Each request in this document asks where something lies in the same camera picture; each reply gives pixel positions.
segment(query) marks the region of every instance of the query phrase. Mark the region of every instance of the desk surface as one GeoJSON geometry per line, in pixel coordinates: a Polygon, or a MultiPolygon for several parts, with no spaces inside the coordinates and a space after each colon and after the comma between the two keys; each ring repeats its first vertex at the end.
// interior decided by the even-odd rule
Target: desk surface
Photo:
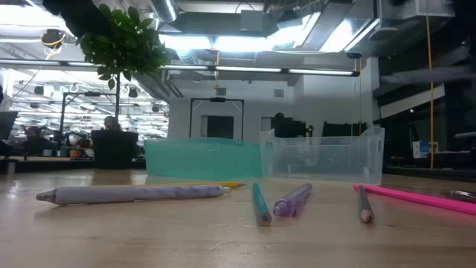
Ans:
{"type": "MultiPolygon", "coordinates": [[[[56,207],[66,185],[140,184],[145,171],[74,170],[0,177],[2,267],[472,267],[476,217],[369,194],[358,220],[350,185],[314,184],[302,214],[257,227],[251,186],[227,196],[56,207]]],[[[268,206],[298,182],[265,181],[268,206]]],[[[385,187],[438,195],[476,184],[386,176],[385,187]]]]}

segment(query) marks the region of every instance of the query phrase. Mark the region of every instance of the pink pencil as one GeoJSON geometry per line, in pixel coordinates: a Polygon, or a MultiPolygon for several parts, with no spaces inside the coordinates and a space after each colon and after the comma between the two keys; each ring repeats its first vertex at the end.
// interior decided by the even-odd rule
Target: pink pencil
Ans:
{"type": "MultiPolygon", "coordinates": [[[[358,184],[354,184],[354,190],[358,190],[358,186],[358,184]]],[[[476,205],[467,202],[447,200],[445,198],[440,197],[430,197],[422,194],[412,194],[404,191],[390,190],[375,186],[362,186],[364,186],[364,189],[367,193],[380,194],[386,197],[393,197],[410,202],[417,202],[423,205],[432,205],[438,208],[445,208],[450,209],[452,211],[459,211],[467,214],[476,215],[476,205]]]]}

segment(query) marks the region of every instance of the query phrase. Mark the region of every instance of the gray pen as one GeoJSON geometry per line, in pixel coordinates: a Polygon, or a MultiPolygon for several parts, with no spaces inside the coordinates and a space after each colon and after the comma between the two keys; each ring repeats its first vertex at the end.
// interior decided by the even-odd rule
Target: gray pen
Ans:
{"type": "Polygon", "coordinates": [[[230,193],[220,185],[152,186],[152,187],[61,187],[36,195],[40,201],[57,205],[96,204],[106,202],[133,202],[200,197],[219,197],[230,193]]]}

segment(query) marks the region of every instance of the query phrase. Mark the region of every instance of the purple pen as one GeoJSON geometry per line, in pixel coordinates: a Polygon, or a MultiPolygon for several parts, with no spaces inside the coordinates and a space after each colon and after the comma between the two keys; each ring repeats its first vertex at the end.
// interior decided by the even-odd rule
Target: purple pen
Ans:
{"type": "Polygon", "coordinates": [[[312,185],[303,184],[297,190],[276,201],[273,213],[276,216],[296,217],[306,204],[306,197],[311,193],[312,185]]]}

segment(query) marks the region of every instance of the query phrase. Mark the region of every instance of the teal plastic bin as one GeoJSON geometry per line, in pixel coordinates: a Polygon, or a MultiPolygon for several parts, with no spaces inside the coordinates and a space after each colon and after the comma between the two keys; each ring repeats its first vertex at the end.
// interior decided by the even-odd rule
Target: teal plastic bin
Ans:
{"type": "Polygon", "coordinates": [[[260,145],[226,138],[146,140],[147,173],[203,180],[262,178],[260,145]]]}

